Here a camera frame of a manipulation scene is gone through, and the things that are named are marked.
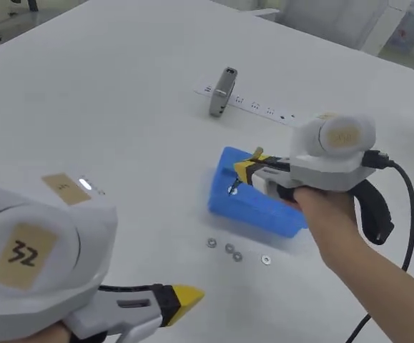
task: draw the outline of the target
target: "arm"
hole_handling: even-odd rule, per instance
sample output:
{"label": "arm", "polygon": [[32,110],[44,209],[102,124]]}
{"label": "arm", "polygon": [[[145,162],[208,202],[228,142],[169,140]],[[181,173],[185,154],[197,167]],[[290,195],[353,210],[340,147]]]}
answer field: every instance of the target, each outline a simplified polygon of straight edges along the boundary
{"label": "arm", "polygon": [[30,336],[7,343],[69,343],[70,332],[63,324],[55,324]]}
{"label": "arm", "polygon": [[353,200],[310,189],[296,190],[295,199],[326,265],[393,343],[414,343],[414,278],[363,241]]}

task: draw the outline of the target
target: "sticker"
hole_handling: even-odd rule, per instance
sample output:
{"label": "sticker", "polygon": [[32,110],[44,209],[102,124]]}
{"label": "sticker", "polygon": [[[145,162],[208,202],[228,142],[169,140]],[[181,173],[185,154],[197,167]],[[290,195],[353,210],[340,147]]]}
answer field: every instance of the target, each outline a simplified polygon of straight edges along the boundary
{"label": "sticker", "polygon": [[56,241],[57,235],[51,231],[30,224],[17,224],[0,254],[0,284],[31,289]]}
{"label": "sticker", "polygon": [[327,142],[332,148],[355,146],[359,142],[359,130],[354,126],[331,129],[327,133]]}
{"label": "sticker", "polygon": [[91,197],[83,191],[65,173],[49,175],[41,178],[64,202],[71,206],[87,202]]}
{"label": "sticker", "polygon": [[326,113],[323,113],[323,114],[319,115],[318,118],[328,120],[328,119],[335,118],[337,116],[338,116],[338,114],[336,114],[336,113],[326,112]]}

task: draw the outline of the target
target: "black cable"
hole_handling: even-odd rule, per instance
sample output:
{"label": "black cable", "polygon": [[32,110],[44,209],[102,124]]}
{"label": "black cable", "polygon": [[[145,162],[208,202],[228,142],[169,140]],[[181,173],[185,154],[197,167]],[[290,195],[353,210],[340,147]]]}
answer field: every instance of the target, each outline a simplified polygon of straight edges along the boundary
{"label": "black cable", "polygon": [[[399,164],[390,160],[387,163],[387,166],[390,166],[391,168],[397,170],[401,177],[404,179],[405,185],[408,190],[408,196],[410,198],[410,233],[408,237],[407,252],[405,253],[404,262],[402,263],[401,267],[401,269],[404,272],[406,272],[408,270],[408,267],[410,266],[410,260],[412,259],[414,249],[414,188],[410,180],[410,177],[408,177],[407,173],[405,173],[405,170]],[[368,314],[356,326],[351,335],[348,337],[346,343],[352,343],[369,320],[370,315]]]}

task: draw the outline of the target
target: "metal washer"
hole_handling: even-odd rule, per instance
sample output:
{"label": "metal washer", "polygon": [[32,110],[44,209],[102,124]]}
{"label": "metal washer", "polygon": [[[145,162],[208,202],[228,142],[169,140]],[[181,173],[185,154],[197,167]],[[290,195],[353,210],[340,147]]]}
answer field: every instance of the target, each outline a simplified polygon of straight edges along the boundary
{"label": "metal washer", "polygon": [[270,258],[270,256],[267,256],[267,255],[262,255],[262,256],[261,256],[261,262],[262,262],[263,264],[265,264],[266,266],[268,266],[269,264],[271,264],[271,263],[272,263],[272,259]]}
{"label": "metal washer", "polygon": [[232,258],[236,262],[240,262],[240,261],[243,260],[243,256],[242,256],[242,253],[241,252],[235,252],[234,254],[232,254]]}
{"label": "metal washer", "polygon": [[214,238],[209,238],[209,239],[207,240],[207,247],[209,247],[209,248],[216,248],[216,245],[217,245],[217,243],[216,243],[216,239],[214,239]]}
{"label": "metal washer", "polygon": [[235,247],[233,244],[227,243],[226,246],[224,247],[225,251],[228,254],[233,254],[235,252]]}

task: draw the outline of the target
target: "small metal part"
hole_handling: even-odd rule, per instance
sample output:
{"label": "small metal part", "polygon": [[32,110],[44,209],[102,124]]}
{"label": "small metal part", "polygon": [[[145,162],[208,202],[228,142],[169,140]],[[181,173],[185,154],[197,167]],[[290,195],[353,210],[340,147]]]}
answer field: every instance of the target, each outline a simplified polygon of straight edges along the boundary
{"label": "small metal part", "polygon": [[264,152],[264,149],[258,146],[255,152],[252,153],[251,159],[259,159]]}
{"label": "small metal part", "polygon": [[272,259],[270,258],[270,256],[267,256],[267,255],[262,255],[262,256],[261,256],[261,262],[262,262],[263,264],[265,264],[266,266],[268,266],[269,264],[271,264],[271,263],[272,263]]}
{"label": "small metal part", "polygon": [[235,86],[237,78],[237,70],[227,67],[221,74],[215,89],[212,92],[212,100],[210,102],[210,115],[220,117],[224,112],[227,102],[229,101],[232,90]]}
{"label": "small metal part", "polygon": [[232,185],[232,186],[230,186],[230,187],[227,189],[227,193],[228,193],[229,195],[236,195],[236,193],[238,193],[237,187],[234,187],[233,185]]}
{"label": "small metal part", "polygon": [[216,245],[217,245],[216,239],[210,237],[207,240],[207,247],[209,247],[209,248],[216,248]]}
{"label": "small metal part", "polygon": [[233,254],[235,252],[235,247],[233,244],[227,243],[225,246],[225,250],[228,254]]}
{"label": "small metal part", "polygon": [[232,254],[232,258],[236,262],[240,262],[240,261],[243,260],[243,256],[242,256],[242,253],[241,252],[235,252],[234,254]]}

